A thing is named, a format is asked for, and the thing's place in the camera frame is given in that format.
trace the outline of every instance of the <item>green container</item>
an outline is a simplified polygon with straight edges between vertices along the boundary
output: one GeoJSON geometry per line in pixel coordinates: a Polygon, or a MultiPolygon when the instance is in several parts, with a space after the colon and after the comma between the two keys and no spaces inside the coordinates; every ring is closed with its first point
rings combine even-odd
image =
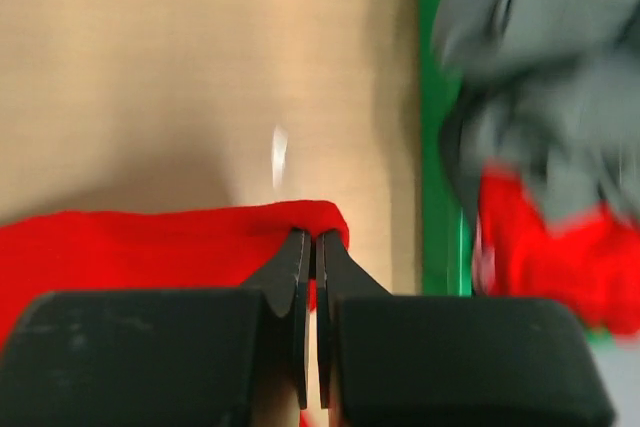
{"type": "Polygon", "coordinates": [[[423,291],[428,295],[470,295],[469,230],[446,182],[438,153],[438,132],[456,100],[460,82],[445,78],[431,54],[431,27],[440,0],[418,1],[424,185],[423,291]]]}

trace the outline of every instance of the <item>folded red cloth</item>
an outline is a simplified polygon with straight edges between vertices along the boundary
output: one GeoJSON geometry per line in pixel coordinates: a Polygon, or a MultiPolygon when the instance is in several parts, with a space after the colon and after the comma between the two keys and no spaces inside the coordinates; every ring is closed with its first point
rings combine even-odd
{"type": "Polygon", "coordinates": [[[547,225],[514,175],[488,169],[479,198],[474,284],[489,295],[542,297],[591,328],[640,331],[640,231],[606,205],[547,225]]]}
{"type": "Polygon", "coordinates": [[[338,230],[349,244],[340,211],[323,201],[158,215],[63,212],[2,227],[0,346],[41,294],[238,285],[292,228],[313,236],[338,230]]]}

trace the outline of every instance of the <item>red fabric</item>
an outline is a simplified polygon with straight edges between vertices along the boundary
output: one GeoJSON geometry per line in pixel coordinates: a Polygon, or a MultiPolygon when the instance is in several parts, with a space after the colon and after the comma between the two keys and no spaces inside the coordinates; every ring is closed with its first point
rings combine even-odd
{"type": "Polygon", "coordinates": [[[64,212],[0,228],[0,346],[43,293],[238,285],[294,227],[313,236],[337,229],[349,244],[338,208],[320,201],[159,215],[64,212]]]}
{"type": "Polygon", "coordinates": [[[640,331],[640,232],[606,206],[547,226],[522,182],[488,170],[479,199],[476,286],[490,295],[558,300],[587,326],[640,331]]]}

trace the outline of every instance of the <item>beige tabletop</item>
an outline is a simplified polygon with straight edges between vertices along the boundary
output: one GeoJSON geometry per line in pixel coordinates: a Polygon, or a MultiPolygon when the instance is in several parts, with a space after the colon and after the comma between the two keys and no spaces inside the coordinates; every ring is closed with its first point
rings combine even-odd
{"type": "Polygon", "coordinates": [[[329,199],[353,257],[413,292],[414,3],[0,0],[0,221],[329,199]]]}

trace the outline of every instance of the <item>gray garment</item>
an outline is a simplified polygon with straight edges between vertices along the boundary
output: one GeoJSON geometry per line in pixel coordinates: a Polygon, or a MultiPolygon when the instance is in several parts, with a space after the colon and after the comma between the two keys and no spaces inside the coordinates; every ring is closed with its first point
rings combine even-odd
{"type": "Polygon", "coordinates": [[[606,53],[494,96],[460,138],[465,175],[490,161],[521,175],[547,220],[602,200],[640,220],[640,59],[606,53]]]}
{"type": "Polygon", "coordinates": [[[601,49],[639,0],[441,0],[432,46],[467,81],[496,80],[601,49]]]}

